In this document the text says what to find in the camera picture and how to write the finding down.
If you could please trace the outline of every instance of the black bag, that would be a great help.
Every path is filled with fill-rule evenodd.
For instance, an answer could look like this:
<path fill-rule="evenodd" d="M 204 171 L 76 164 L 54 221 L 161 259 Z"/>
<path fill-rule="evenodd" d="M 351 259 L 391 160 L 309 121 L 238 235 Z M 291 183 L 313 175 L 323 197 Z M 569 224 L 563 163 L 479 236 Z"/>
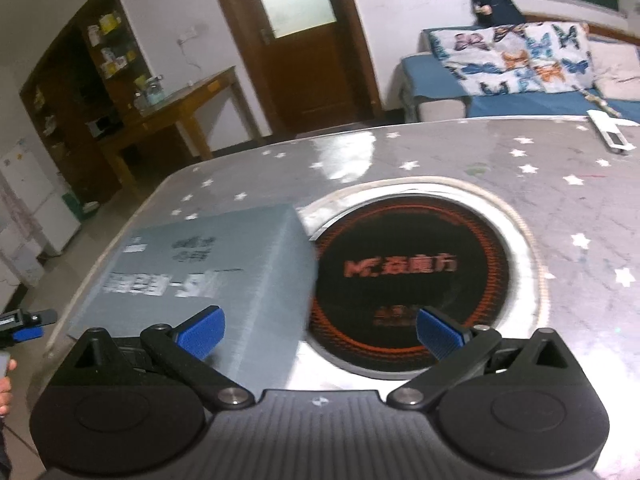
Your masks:
<path fill-rule="evenodd" d="M 511 0 L 472 0 L 474 5 L 491 6 L 492 13 L 488 16 L 478 13 L 478 25 L 493 27 L 494 25 L 517 25 L 525 23 L 524 16 Z"/>

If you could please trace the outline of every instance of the blue pad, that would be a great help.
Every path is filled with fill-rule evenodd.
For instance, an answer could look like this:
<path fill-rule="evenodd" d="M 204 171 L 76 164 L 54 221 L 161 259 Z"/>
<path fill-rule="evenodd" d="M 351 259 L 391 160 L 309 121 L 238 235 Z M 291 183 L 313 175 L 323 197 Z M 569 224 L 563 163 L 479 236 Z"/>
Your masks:
<path fill-rule="evenodd" d="M 187 320 L 176 327 L 176 344 L 191 355 L 203 360 L 222 341 L 225 335 L 225 313 L 215 307 L 204 316 L 196 314 L 196 321 Z"/>
<path fill-rule="evenodd" d="M 34 326 L 31 328 L 23 328 L 13 333 L 12 337 L 17 343 L 28 341 L 30 339 L 37 339 L 44 336 L 44 329 L 41 326 Z"/>
<path fill-rule="evenodd" d="M 418 311 L 415 325 L 418 340 L 438 361 L 465 345 L 461 333 L 424 309 Z"/>

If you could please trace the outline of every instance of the orange butterfly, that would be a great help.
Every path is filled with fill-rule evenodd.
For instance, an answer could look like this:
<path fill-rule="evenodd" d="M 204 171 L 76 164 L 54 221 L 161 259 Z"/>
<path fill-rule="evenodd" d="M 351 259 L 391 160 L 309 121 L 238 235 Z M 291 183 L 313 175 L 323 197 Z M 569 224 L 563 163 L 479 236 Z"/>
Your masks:
<path fill-rule="evenodd" d="M 516 56 L 503 52 L 502 59 L 507 66 L 507 70 L 526 68 L 529 64 L 529 54 L 527 54 L 526 50 L 521 50 L 519 54 L 516 54 Z"/>
<path fill-rule="evenodd" d="M 555 62 L 550 66 L 535 66 L 534 70 L 545 83 L 551 83 L 551 79 L 554 77 L 557 77 L 562 81 L 566 81 L 564 79 L 564 74 L 562 73 L 562 67 L 558 62 Z"/>

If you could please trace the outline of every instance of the brown wooden desk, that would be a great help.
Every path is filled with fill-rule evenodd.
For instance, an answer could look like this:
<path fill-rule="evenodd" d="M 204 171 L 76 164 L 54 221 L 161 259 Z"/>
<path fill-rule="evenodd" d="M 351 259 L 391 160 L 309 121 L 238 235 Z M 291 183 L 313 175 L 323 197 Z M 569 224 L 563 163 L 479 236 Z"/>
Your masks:
<path fill-rule="evenodd" d="M 123 187 L 129 188 L 136 195 L 138 194 L 136 179 L 120 155 L 120 151 L 178 122 L 182 124 L 189 138 L 193 141 L 202 160 L 212 158 L 211 150 L 207 144 L 207 137 L 193 114 L 204 103 L 218 95 L 225 88 L 231 89 L 239 112 L 249 128 L 250 137 L 262 145 L 264 141 L 258 129 L 258 124 L 255 122 L 254 115 L 246 102 L 244 92 L 242 92 L 242 88 L 238 83 L 236 68 L 231 67 L 198 81 L 193 86 L 174 92 L 161 103 L 146 108 L 141 112 L 139 118 L 126 123 L 119 133 L 109 136 L 98 143 Z"/>

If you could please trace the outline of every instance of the table leg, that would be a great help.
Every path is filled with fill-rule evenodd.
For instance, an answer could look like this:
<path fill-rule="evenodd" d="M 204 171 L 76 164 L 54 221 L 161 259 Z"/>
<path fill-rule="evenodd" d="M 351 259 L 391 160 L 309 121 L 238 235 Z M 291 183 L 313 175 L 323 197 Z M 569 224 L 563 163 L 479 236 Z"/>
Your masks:
<path fill-rule="evenodd" d="M 198 150 L 198 153 L 202 157 L 202 160 L 209 160 L 213 158 L 213 155 L 211 155 L 211 148 L 207 144 L 207 137 L 205 137 L 196 118 L 190 114 L 188 116 L 181 117 L 180 122 L 182 123 L 182 126 L 184 126 L 189 138 L 193 141 L 196 150 Z"/>
<path fill-rule="evenodd" d="M 142 193 L 136 185 L 136 179 L 129 170 L 127 163 L 118 152 L 103 152 L 104 157 L 118 177 L 122 187 L 128 189 L 138 199 L 143 199 Z"/>
<path fill-rule="evenodd" d="M 264 138 L 260 134 L 260 128 L 258 128 L 258 123 L 255 122 L 254 114 L 251 112 L 251 108 L 249 108 L 249 103 L 246 101 L 246 97 L 244 96 L 240 83 L 235 80 L 231 83 L 230 87 L 231 94 L 236 101 L 240 114 L 244 118 L 246 125 L 249 127 L 249 136 L 255 140 L 259 146 L 264 146 Z"/>

